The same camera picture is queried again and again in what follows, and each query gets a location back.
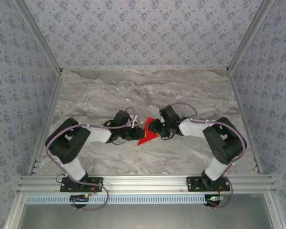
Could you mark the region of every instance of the aluminum frame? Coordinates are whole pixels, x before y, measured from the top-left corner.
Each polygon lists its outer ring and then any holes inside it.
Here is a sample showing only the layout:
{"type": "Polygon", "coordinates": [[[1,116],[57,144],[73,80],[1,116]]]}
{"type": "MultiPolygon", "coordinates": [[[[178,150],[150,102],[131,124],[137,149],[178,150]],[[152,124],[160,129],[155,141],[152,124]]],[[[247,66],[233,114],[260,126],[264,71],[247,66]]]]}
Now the aluminum frame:
{"type": "MultiPolygon", "coordinates": [[[[104,175],[104,186],[114,195],[191,195],[187,191],[187,175],[104,175]]],[[[276,187],[271,175],[227,175],[233,184],[234,194],[264,194],[268,211],[275,229],[286,229],[286,222],[282,220],[282,209],[278,202],[276,187]]],[[[11,208],[5,229],[16,229],[27,197],[30,195],[63,196],[56,176],[22,176],[17,188],[17,195],[11,208]]],[[[216,194],[217,192],[197,192],[196,194],[216,194]]]]}
{"type": "Polygon", "coordinates": [[[38,173],[40,163],[37,164],[36,162],[41,162],[40,158],[45,149],[44,143],[49,134],[51,123],[52,123],[53,116],[54,116],[54,111],[55,111],[55,108],[58,102],[59,94],[61,92],[61,83],[62,83],[62,78],[61,78],[61,74],[59,74],[57,77],[55,86],[54,86],[54,90],[51,96],[51,100],[48,106],[46,116],[43,120],[41,132],[39,134],[37,144],[34,149],[34,153],[33,153],[32,160],[31,160],[29,170],[28,170],[29,175],[32,175],[33,173],[35,174],[38,173]]]}
{"type": "Polygon", "coordinates": [[[240,97],[239,97],[239,94],[238,94],[238,91],[237,91],[237,88],[236,88],[236,84],[234,82],[233,76],[230,73],[228,73],[228,74],[229,74],[229,77],[230,77],[230,81],[231,81],[231,84],[232,84],[232,88],[233,88],[233,91],[234,91],[236,102],[237,102],[237,105],[238,105],[239,110],[240,110],[240,115],[241,115],[241,118],[242,118],[243,123],[244,123],[244,127],[245,127],[245,131],[246,131],[246,134],[247,134],[247,138],[248,138],[249,144],[251,146],[251,150],[252,150],[252,153],[253,153],[253,157],[254,157],[254,160],[255,160],[255,163],[256,163],[257,170],[258,170],[259,174],[262,174],[263,173],[262,164],[261,164],[261,161],[259,160],[259,157],[258,157],[258,154],[257,154],[257,150],[256,150],[256,147],[255,147],[255,144],[254,144],[254,140],[253,140],[253,137],[252,137],[252,134],[251,134],[251,131],[250,131],[250,127],[249,127],[249,124],[248,124],[248,121],[247,121],[247,118],[246,118],[246,115],[245,115],[245,111],[244,111],[242,102],[240,100],[240,97]]]}
{"type": "Polygon", "coordinates": [[[31,32],[34,34],[36,41],[40,45],[45,56],[47,57],[51,67],[53,68],[53,70],[55,71],[56,74],[59,74],[61,72],[61,68],[60,68],[49,44],[47,43],[42,32],[40,31],[32,13],[30,12],[29,7],[24,2],[24,0],[14,0],[14,3],[17,6],[19,12],[21,13],[23,19],[26,21],[31,32]]]}
{"type": "Polygon", "coordinates": [[[272,3],[274,0],[262,0],[259,4],[253,18],[250,20],[250,23],[240,41],[238,44],[238,47],[233,54],[230,63],[228,64],[228,72],[229,74],[232,74],[234,70],[236,69],[238,63],[241,61],[246,49],[248,48],[249,44],[251,43],[251,40],[253,39],[256,31],[262,24],[264,17],[266,16],[267,12],[269,11],[272,3]]]}

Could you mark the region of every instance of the metal base plate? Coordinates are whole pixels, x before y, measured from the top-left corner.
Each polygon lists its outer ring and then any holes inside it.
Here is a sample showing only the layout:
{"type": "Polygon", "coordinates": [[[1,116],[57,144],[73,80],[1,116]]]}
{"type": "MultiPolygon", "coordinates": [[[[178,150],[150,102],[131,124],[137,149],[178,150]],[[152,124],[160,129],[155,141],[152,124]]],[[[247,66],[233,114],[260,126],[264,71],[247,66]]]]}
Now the metal base plate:
{"type": "Polygon", "coordinates": [[[212,192],[219,192],[222,191],[219,187],[223,187],[225,191],[230,191],[230,185],[227,182],[226,179],[221,178],[218,180],[215,188],[213,190],[207,189],[204,184],[202,183],[202,178],[200,177],[188,177],[186,179],[187,183],[187,190],[189,192],[207,192],[207,191],[212,191],[212,192]]]}
{"type": "MultiPolygon", "coordinates": [[[[103,177],[88,177],[87,183],[103,185],[103,177]]],[[[95,186],[96,192],[101,192],[102,188],[95,186]]],[[[61,192],[94,192],[93,186],[79,185],[71,181],[68,177],[61,180],[61,192]]]]}

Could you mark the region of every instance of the patterned wall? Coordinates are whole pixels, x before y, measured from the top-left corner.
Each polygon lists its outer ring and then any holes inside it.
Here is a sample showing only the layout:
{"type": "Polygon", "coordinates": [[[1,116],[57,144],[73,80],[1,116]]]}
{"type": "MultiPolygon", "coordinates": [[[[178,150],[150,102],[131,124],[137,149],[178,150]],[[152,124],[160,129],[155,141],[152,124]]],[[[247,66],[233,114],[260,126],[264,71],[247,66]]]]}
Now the patterned wall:
{"type": "Polygon", "coordinates": [[[286,211],[286,0],[276,0],[234,72],[265,173],[286,211]]]}
{"type": "Polygon", "coordinates": [[[0,229],[25,175],[56,76],[12,0],[0,0],[0,229]]]}
{"type": "Polygon", "coordinates": [[[62,68],[227,66],[260,0],[26,0],[62,68]]]}

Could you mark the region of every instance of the white zip tie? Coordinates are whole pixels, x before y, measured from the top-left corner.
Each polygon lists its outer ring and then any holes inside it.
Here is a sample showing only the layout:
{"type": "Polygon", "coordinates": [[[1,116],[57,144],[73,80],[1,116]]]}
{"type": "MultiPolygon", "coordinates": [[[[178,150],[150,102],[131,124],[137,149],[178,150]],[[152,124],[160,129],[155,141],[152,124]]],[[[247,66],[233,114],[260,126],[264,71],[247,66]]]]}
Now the white zip tie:
{"type": "Polygon", "coordinates": [[[136,119],[137,119],[137,115],[134,117],[134,120],[133,120],[133,123],[132,123],[132,128],[134,128],[134,122],[136,121],[136,119]]]}

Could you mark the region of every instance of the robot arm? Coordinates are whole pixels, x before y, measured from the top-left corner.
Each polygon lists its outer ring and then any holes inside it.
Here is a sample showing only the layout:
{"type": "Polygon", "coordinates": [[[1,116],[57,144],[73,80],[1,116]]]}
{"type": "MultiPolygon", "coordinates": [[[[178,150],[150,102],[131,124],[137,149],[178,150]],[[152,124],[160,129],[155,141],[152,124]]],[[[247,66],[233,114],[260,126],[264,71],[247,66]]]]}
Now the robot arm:
{"type": "MultiPolygon", "coordinates": [[[[125,140],[137,140],[145,137],[145,131],[139,127],[132,128],[126,126],[119,129],[110,129],[127,124],[130,115],[125,111],[119,111],[113,120],[103,124],[108,128],[97,127],[77,127],[65,132],[59,136],[49,147],[50,152],[59,159],[62,167],[68,174],[77,181],[85,182],[87,177],[86,171],[80,164],[78,154],[85,142],[112,143],[121,137],[125,140]]],[[[78,122],[73,118],[68,118],[57,130],[52,133],[46,140],[47,145],[60,131],[77,125],[78,122]]]]}
{"type": "MultiPolygon", "coordinates": [[[[217,122],[227,124],[235,129],[225,117],[221,117],[217,122]]],[[[180,123],[179,129],[184,136],[191,135],[205,138],[212,150],[214,157],[202,174],[203,182],[207,187],[212,187],[212,183],[222,176],[231,161],[242,152],[240,139],[233,131],[222,125],[214,125],[208,122],[198,124],[186,119],[180,123]]]]}
{"type": "MultiPolygon", "coordinates": [[[[202,182],[208,190],[218,186],[218,180],[228,167],[230,162],[242,152],[242,144],[236,134],[223,125],[212,122],[192,122],[187,117],[180,118],[173,108],[168,105],[160,109],[163,122],[159,119],[151,122],[148,126],[150,131],[159,134],[161,137],[169,137],[170,133],[181,136],[195,136],[205,138],[214,155],[211,164],[202,173],[202,182]]],[[[235,127],[225,117],[221,117],[217,122],[235,127]]]]}

